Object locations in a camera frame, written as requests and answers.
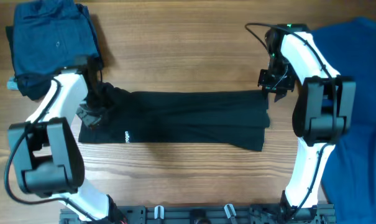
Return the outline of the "black t-shirt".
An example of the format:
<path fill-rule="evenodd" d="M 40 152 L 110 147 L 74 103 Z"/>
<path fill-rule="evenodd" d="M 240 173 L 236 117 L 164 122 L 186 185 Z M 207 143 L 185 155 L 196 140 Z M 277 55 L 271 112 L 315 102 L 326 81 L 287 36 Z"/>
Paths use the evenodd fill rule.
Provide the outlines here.
<path fill-rule="evenodd" d="M 81 143 L 223 143 L 261 151 L 270 126 L 259 90 L 128 92 L 110 83 L 102 90 L 114 106 L 98 127 L 82 125 Z"/>

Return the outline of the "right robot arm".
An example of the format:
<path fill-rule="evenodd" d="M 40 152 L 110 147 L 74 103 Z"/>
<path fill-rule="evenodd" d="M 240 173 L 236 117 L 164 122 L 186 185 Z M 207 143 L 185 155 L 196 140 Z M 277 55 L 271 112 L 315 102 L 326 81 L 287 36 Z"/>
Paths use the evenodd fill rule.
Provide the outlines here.
<path fill-rule="evenodd" d="M 298 138 L 293 174 L 282 197 L 286 220 L 304 220 L 317 207 L 320 181 L 339 138 L 351 126 L 355 81 L 343 77 L 315 46 L 304 24 L 269 25 L 263 45 L 270 57 L 259 87 L 282 98 L 299 83 L 292 115 Z"/>

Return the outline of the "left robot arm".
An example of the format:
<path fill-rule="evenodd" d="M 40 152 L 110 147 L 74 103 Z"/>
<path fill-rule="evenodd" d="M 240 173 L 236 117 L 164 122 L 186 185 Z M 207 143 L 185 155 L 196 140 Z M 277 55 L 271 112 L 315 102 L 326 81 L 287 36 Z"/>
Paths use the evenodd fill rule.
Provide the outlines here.
<path fill-rule="evenodd" d="M 77 57 L 48 75 L 26 73 L 16 82 L 50 82 L 40 106 L 7 130 L 10 154 L 4 170 L 8 197 L 24 205 L 60 202 L 85 223 L 127 223 L 114 200 L 85 177 L 83 157 L 71 131 L 85 99 L 99 99 L 97 60 Z"/>

